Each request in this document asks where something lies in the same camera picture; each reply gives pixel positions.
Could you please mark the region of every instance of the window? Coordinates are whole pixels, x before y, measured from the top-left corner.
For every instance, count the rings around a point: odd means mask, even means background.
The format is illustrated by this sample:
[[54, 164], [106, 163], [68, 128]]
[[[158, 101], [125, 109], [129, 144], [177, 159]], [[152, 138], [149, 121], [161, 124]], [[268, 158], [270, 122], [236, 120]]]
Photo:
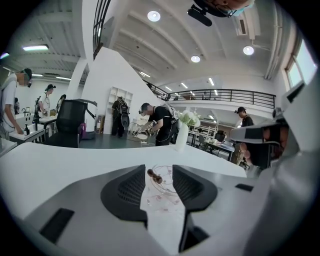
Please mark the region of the window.
[[302, 40], [298, 53], [293, 54], [293, 62], [288, 70], [290, 86], [294, 87], [301, 81], [308, 85], [316, 74], [317, 69], [318, 67], [312, 59], [305, 41]]

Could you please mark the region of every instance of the ceiling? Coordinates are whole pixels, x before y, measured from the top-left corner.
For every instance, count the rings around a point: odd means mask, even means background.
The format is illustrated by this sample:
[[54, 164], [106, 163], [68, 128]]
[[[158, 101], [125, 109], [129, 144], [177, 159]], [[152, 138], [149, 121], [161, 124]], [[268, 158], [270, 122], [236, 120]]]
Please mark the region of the ceiling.
[[[182, 113], [184, 110], [186, 110], [186, 108], [175, 107], [175, 110]], [[220, 124], [224, 124], [230, 127], [236, 127], [242, 121], [236, 113], [229, 110], [214, 109], [214, 108], [210, 109], [210, 108], [202, 108], [202, 107], [198, 107], [198, 108], [192, 107], [190, 110], [195, 111], [198, 115], [200, 115], [200, 119], [207, 119], [210, 121], [211, 118], [209, 117], [209, 115], [212, 115], [216, 121], [219, 121]], [[262, 116], [253, 115], [250, 113], [248, 114], [250, 115], [250, 117], [252, 117], [252, 120], [255, 125], [261, 124], [262, 122], [265, 122], [268, 120], [267, 118]]]
[[[182, 91], [178, 87], [181, 82], [194, 85], [194, 89], [205, 88], [209, 77], [217, 81], [217, 88], [223, 75], [264, 77], [274, 37], [272, 1], [256, 0], [253, 8], [239, 17], [218, 18], [208, 14], [211, 27], [187, 14], [193, 3], [192, 0], [135, 0], [111, 47], [138, 73], [150, 76], [144, 79], [159, 87], [172, 87], [174, 92]], [[148, 20], [150, 11], [159, 12], [161, 19]], [[244, 35], [239, 33], [241, 19], [246, 28]], [[101, 41], [107, 40], [104, 29]], [[244, 47], [252, 43], [257, 45], [254, 54], [245, 55]], [[201, 61], [191, 62], [193, 55]]]
[[[46, 0], [42, 2], [23, 24], [14, 32], [7, 46], [9, 56], [1, 65], [19, 71], [31, 68], [34, 74], [49, 77], [71, 78], [81, 56], [81, 45], [77, 40], [78, 26], [72, 0]], [[24, 51], [23, 46], [46, 44], [46, 51]], [[82, 74], [84, 82], [88, 68]]]

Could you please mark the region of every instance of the chair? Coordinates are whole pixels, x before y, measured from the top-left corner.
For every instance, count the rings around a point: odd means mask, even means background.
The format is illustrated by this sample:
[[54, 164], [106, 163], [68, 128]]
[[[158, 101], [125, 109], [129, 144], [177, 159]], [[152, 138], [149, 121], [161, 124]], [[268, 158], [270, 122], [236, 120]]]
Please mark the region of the chair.
[[56, 118], [58, 132], [46, 138], [45, 144], [65, 148], [78, 148], [87, 107], [88, 104], [86, 102], [65, 99]]

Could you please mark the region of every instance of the white vase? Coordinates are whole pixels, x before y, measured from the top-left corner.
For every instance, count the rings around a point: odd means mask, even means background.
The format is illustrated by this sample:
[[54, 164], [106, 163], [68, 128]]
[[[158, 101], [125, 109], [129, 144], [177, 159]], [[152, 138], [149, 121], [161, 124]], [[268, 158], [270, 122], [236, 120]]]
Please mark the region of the white vase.
[[184, 151], [185, 146], [187, 144], [188, 133], [189, 133], [189, 128], [185, 123], [183, 123], [181, 125], [181, 128], [179, 130], [178, 136], [175, 141], [175, 150], [176, 151], [178, 151], [178, 152]]

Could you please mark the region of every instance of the white wall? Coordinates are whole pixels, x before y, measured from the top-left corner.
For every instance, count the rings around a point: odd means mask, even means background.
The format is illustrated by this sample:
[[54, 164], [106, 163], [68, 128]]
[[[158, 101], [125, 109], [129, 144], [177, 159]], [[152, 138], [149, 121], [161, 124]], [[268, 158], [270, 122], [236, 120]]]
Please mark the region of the white wall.
[[[43, 79], [33, 79], [30, 88], [22, 86], [18, 86], [16, 88], [15, 96], [18, 98], [18, 101], [20, 103], [20, 111], [23, 108], [30, 107], [31, 111], [33, 112], [35, 109], [36, 99], [45, 92], [45, 89], [49, 84], [53, 84], [56, 86], [53, 93], [50, 95], [51, 109], [55, 109], [61, 95], [67, 94], [69, 83], [56, 80], [50, 81]], [[84, 87], [82, 85], [78, 87], [75, 99], [81, 97], [83, 88]]]
[[133, 94], [130, 106], [130, 120], [138, 118], [143, 103], [154, 106], [164, 102], [158, 99], [135, 70], [117, 52], [102, 47], [96, 56], [86, 79], [82, 98], [96, 101], [98, 115], [106, 114], [111, 87], [117, 87]]

